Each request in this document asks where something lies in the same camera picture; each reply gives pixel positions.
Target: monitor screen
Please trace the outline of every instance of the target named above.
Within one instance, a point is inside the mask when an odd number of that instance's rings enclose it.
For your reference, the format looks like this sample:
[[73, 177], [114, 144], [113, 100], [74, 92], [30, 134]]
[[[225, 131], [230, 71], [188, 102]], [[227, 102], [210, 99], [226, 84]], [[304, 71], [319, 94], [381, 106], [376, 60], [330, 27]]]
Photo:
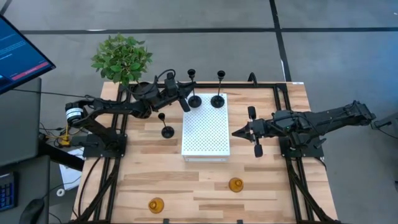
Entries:
[[42, 52], [0, 16], [0, 94], [54, 68]]

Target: wooden table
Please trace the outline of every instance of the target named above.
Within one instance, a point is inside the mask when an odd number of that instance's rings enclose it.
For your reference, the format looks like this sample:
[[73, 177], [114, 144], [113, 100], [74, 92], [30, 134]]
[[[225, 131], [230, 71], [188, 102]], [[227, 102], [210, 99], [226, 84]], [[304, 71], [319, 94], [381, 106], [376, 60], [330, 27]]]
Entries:
[[[288, 83], [287, 86], [292, 109], [309, 111], [304, 85]], [[101, 97], [115, 100], [117, 90], [117, 85], [106, 82]], [[195, 91], [216, 93], [217, 89], [197, 88]], [[256, 107], [258, 118], [270, 118], [276, 110], [272, 89], [225, 88], [221, 92], [228, 94], [230, 133], [247, 123], [248, 106]], [[236, 223], [239, 219], [244, 223], [295, 223], [285, 159], [280, 155], [277, 138], [261, 139], [264, 150], [261, 158], [254, 157], [249, 141], [230, 136], [231, 156], [227, 163], [184, 162], [180, 154], [183, 111], [174, 103], [161, 112], [166, 114], [167, 125], [175, 130], [171, 139], [161, 136], [163, 124], [157, 113], [149, 119], [128, 118], [128, 144], [121, 160], [112, 223], [161, 223], [164, 218], [169, 218], [171, 223]], [[112, 115], [102, 115], [97, 120], [111, 126]], [[85, 162], [81, 183], [94, 161]], [[314, 158], [304, 158], [303, 163], [310, 193], [326, 214], [337, 218], [325, 168]], [[103, 159], [87, 183], [82, 209], [96, 195], [102, 169]], [[228, 181], [232, 177], [243, 179], [242, 192], [229, 190]], [[303, 198], [298, 194], [302, 216], [306, 219]], [[148, 210], [148, 202], [155, 197], [165, 202], [159, 214]], [[105, 195], [101, 218], [105, 216], [107, 202]]]

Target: white perforated box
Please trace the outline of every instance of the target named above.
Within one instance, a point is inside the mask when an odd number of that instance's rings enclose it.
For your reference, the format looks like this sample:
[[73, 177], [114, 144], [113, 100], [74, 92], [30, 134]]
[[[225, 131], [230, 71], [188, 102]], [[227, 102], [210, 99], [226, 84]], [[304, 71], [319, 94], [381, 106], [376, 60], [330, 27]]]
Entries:
[[214, 93], [197, 95], [201, 105], [183, 116], [181, 155], [185, 162], [226, 162], [230, 154], [227, 94], [220, 94], [225, 101], [221, 108], [210, 103]]

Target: keyboard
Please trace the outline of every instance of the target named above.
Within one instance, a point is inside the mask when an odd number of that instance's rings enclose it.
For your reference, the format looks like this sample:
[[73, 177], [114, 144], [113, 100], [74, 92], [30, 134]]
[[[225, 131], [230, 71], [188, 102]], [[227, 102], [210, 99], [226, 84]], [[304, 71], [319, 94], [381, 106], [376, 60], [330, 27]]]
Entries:
[[16, 174], [0, 175], [0, 212], [17, 206]]

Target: black bracket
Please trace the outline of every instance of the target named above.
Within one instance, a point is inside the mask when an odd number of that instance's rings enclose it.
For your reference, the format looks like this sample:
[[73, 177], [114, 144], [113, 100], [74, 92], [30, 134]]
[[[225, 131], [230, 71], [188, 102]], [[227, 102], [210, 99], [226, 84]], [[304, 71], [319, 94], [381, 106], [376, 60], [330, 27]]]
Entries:
[[100, 137], [95, 134], [76, 136], [72, 138], [72, 146], [85, 148], [83, 157], [120, 158], [126, 152], [127, 134], [118, 134], [118, 140], [105, 146]]
[[250, 73], [248, 82], [253, 82], [254, 87], [257, 87], [257, 77], [254, 73], [252, 73], [252, 72]]
[[312, 139], [306, 147], [300, 149], [291, 149], [288, 137], [279, 138], [280, 153], [286, 158], [297, 157], [323, 157], [322, 146], [316, 146], [319, 138]]

